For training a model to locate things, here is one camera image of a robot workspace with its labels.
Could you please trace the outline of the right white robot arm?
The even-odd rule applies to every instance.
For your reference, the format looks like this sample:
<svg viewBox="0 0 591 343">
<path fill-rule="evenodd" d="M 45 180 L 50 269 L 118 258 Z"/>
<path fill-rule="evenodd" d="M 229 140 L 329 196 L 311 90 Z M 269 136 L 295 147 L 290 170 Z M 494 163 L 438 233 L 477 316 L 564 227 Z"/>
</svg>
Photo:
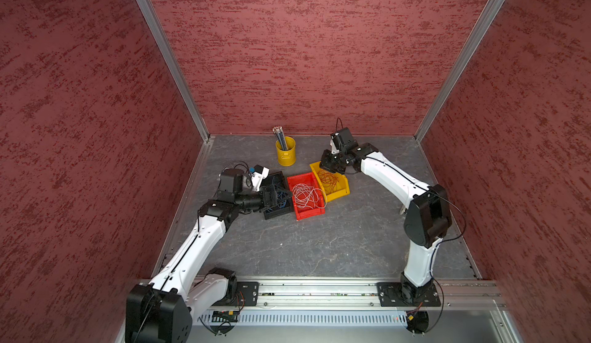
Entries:
<svg viewBox="0 0 591 343">
<path fill-rule="evenodd" d="M 360 144 L 347 127 L 330 135 L 321 169 L 345 175 L 348 168 L 362 173 L 392 193 L 406 210 L 403 230 L 409 238 L 406 266 L 393 292 L 384 295 L 401 305 L 420 305 L 436 282 L 433 266 L 440 246 L 463 237 L 447 238 L 452 227 L 452 208 L 457 208 L 440 184 L 429 185 L 414 178 L 370 143 Z"/>
</svg>

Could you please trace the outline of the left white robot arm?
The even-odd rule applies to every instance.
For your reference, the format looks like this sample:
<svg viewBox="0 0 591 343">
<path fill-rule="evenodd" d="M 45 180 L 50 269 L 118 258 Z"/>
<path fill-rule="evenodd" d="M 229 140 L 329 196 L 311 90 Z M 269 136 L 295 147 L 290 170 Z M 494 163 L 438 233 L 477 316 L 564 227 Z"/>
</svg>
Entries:
<svg viewBox="0 0 591 343">
<path fill-rule="evenodd" d="M 169 263 L 146 284 L 137 284 L 126 300 L 126 342 L 185 342 L 195 318 L 221 304 L 242 310 L 249 295 L 240 290 L 235 272 L 214 268 L 195 281 L 210 252 L 238 216 L 264 212 L 288 201 L 289 190 L 252 179 L 243 187 L 245 172 L 224 170 L 213 198 L 198 211 L 195 225 Z"/>
</svg>

